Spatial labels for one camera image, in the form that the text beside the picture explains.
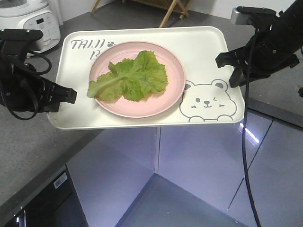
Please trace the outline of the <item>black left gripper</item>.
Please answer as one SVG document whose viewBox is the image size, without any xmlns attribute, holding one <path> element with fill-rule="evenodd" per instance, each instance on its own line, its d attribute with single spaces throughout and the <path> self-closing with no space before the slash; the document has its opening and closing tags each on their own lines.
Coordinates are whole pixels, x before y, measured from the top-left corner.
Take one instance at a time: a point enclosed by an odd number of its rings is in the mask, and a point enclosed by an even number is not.
<svg viewBox="0 0 303 227">
<path fill-rule="evenodd" d="M 0 55 L 0 104 L 10 112 L 49 113 L 58 112 L 60 102 L 75 104 L 77 92 L 42 77 L 51 69 L 51 62 L 41 54 L 48 66 L 37 71 L 30 63 L 25 63 L 14 55 Z M 47 98 L 43 103 L 43 92 Z"/>
</svg>

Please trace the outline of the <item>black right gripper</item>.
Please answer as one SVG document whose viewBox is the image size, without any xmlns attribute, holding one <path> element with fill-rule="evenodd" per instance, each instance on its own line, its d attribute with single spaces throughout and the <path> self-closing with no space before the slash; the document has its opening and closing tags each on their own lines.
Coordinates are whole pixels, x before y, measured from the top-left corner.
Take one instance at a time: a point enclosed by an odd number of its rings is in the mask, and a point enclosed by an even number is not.
<svg viewBox="0 0 303 227">
<path fill-rule="evenodd" d="M 266 79 L 272 74 L 299 63 L 295 52 L 300 49 L 300 15 L 281 14 L 277 16 L 254 16 L 249 22 L 258 29 L 254 36 L 250 72 L 246 47 L 229 52 L 221 52 L 215 58 L 218 68 L 230 65 L 235 67 L 229 78 L 230 87 L 242 87 L 249 81 Z"/>
</svg>

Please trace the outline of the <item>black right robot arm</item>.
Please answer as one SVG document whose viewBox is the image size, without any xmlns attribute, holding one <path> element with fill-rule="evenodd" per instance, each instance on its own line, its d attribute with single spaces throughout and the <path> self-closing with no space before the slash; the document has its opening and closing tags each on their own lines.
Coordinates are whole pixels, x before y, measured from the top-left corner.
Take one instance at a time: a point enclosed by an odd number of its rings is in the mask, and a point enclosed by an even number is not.
<svg viewBox="0 0 303 227">
<path fill-rule="evenodd" d="M 232 23 L 251 25 L 256 33 L 238 49 L 216 57 L 218 68 L 234 67 L 231 87 L 266 79 L 287 67 L 299 64 L 295 52 L 303 46 L 303 2 L 294 1 L 286 11 L 238 6 L 233 8 Z"/>
</svg>

